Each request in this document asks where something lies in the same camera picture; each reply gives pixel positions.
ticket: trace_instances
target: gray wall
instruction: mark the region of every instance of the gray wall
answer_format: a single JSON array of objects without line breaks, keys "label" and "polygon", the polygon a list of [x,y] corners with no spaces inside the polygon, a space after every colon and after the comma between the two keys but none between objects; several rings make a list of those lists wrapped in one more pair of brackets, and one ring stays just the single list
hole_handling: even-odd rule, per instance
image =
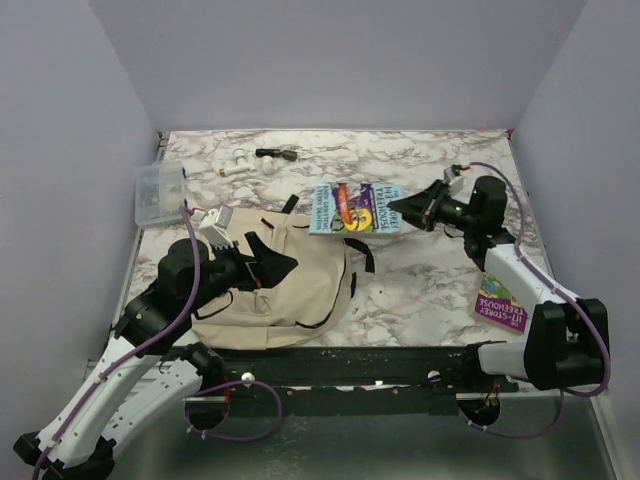
[{"label": "gray wall", "polygon": [[0,465],[67,403],[114,313],[157,137],[83,0],[0,7]]},{"label": "gray wall", "polygon": [[554,272],[610,314],[612,400],[640,471],[640,3],[590,0],[514,145]]},{"label": "gray wall", "polygon": [[90,0],[156,126],[513,127],[585,0]]}]

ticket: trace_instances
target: book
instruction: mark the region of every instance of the book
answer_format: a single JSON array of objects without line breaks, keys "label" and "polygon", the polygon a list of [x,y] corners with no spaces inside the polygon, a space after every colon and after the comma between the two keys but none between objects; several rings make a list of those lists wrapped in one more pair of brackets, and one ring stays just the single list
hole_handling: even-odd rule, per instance
[{"label": "book", "polygon": [[497,323],[517,333],[525,332],[528,320],[527,311],[511,295],[509,289],[486,272],[480,279],[472,316]]},{"label": "book", "polygon": [[323,183],[311,200],[309,233],[316,235],[393,235],[402,215],[387,204],[402,197],[400,185],[385,183]]}]

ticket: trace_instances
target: marble countertop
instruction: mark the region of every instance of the marble countertop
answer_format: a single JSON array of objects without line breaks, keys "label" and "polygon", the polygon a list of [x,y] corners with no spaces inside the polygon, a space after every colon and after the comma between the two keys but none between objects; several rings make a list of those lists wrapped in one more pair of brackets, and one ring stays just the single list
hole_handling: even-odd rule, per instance
[{"label": "marble countertop", "polygon": [[[260,170],[228,178],[218,174],[234,165],[232,152],[243,148],[290,148],[299,160],[279,160],[280,170],[267,176]],[[356,132],[356,131],[229,131],[175,132],[165,161],[180,160],[187,172],[190,206],[211,208],[220,203],[279,211],[291,194],[300,197],[297,213],[310,213],[311,192],[327,181],[388,182],[417,193],[453,163],[487,162],[499,167],[517,188],[520,179],[502,131]],[[474,167],[465,175],[458,195],[468,200],[475,178],[490,174]],[[506,224],[517,231],[519,215],[510,199]],[[531,217],[523,245],[542,256]],[[176,240],[187,236],[176,224],[144,231],[129,299],[155,278],[158,261]],[[462,239],[447,238],[442,228],[426,233],[407,224],[392,239],[371,246],[376,273],[364,272],[364,258],[354,254],[358,288],[346,317],[333,330],[307,345],[425,346],[466,345],[485,340],[523,340],[488,322],[469,316],[479,272],[464,253]]]}]

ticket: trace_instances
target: plastic box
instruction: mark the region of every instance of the plastic box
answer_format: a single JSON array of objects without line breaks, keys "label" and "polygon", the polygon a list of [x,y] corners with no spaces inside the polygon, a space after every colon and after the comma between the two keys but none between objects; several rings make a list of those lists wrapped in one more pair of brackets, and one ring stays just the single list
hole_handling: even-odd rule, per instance
[{"label": "plastic box", "polygon": [[136,223],[146,228],[180,220],[184,205],[182,162],[142,167],[136,177]]}]

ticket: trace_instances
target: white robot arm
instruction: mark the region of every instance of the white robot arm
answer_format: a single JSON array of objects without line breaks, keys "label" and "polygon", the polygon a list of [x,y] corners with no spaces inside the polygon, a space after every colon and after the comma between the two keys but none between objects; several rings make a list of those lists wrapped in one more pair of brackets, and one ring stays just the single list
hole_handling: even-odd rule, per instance
[{"label": "white robot arm", "polygon": [[[595,383],[599,386],[586,395],[600,393],[610,376],[606,308],[597,299],[582,299],[563,289],[535,267],[519,239],[503,227],[506,185],[512,187],[508,179],[480,177],[468,204],[454,200],[451,180],[465,169],[455,165],[445,171],[444,180],[389,204],[417,228],[430,231],[443,223],[461,230],[469,258],[532,313],[525,343],[467,347],[471,360],[465,373],[478,378],[509,375],[541,390],[560,388],[574,394],[580,392],[569,387]],[[297,266],[294,259],[268,249],[253,232],[245,237],[255,258],[242,255],[224,232],[229,211],[198,215],[200,232],[213,246],[215,258],[209,259],[207,246],[195,240],[187,222],[191,239],[171,246],[158,264],[157,280],[127,304],[104,355],[69,405],[47,427],[22,435],[14,445],[18,455],[35,466],[34,479],[44,469],[45,480],[105,480],[120,451],[166,408],[225,383],[222,360],[194,336],[170,369],[126,400],[138,380],[190,329],[190,313],[230,288],[272,288]],[[182,321],[173,320],[181,315]]]},{"label": "white robot arm", "polygon": [[[224,208],[199,216],[214,258],[196,240],[183,212],[190,238],[169,248],[157,279],[127,304],[89,378],[48,426],[14,444],[15,452],[34,466],[34,479],[45,470],[45,480],[105,480],[131,439],[167,408],[225,383],[222,359],[189,332],[191,313],[230,288],[273,288],[298,262],[269,249],[255,232],[245,234],[254,257],[241,254],[226,235],[230,211]],[[185,334],[193,336],[193,343],[173,355],[171,347]],[[171,367],[127,400],[167,354],[174,360]]]},{"label": "white robot arm", "polygon": [[[477,349],[477,368],[489,375],[509,375],[532,383],[540,390],[560,388],[591,396],[607,387],[611,368],[607,310],[597,299],[582,299],[538,269],[520,248],[524,210],[508,178],[492,165],[472,163],[494,170],[502,179],[483,176],[476,180],[468,204],[451,197],[451,181],[470,166],[454,165],[426,190],[389,207],[403,220],[431,231],[439,223],[463,232],[464,249],[480,268],[496,277],[532,313],[526,343],[486,342]],[[507,185],[520,208],[518,237],[503,226]],[[591,392],[569,387],[598,384]]]}]

